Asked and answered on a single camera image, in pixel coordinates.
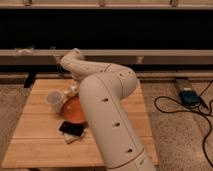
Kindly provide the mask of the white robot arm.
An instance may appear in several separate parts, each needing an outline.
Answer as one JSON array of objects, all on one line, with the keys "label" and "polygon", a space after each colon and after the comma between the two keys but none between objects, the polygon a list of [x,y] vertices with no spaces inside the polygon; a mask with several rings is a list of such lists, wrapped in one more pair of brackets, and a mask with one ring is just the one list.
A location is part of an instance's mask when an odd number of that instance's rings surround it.
[{"label": "white robot arm", "polygon": [[125,66],[87,61],[72,49],[60,60],[79,83],[79,100],[107,171],[156,171],[121,100],[137,86],[135,72]]}]

